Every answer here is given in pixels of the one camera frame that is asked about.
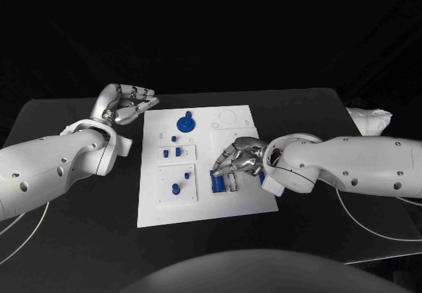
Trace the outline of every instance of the robotic hand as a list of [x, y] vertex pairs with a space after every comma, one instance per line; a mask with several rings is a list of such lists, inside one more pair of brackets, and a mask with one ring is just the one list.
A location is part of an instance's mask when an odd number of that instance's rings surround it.
[[[232, 163], [221, 167], [232, 156]], [[263, 188], [281, 196], [284, 189], [310, 193], [317, 180], [342, 191], [422, 198], [422, 144], [392, 137], [337, 137], [326, 142], [310, 134], [291, 134], [265, 143], [240, 137], [214, 165], [214, 176], [235, 171], [257, 176]]]
[[113, 123], [130, 124], [157, 103], [153, 90], [110, 84], [90, 119], [70, 125], [60, 136], [0, 150], [0, 221], [42, 206], [80, 179], [110, 173], [117, 155], [127, 156], [133, 145]]

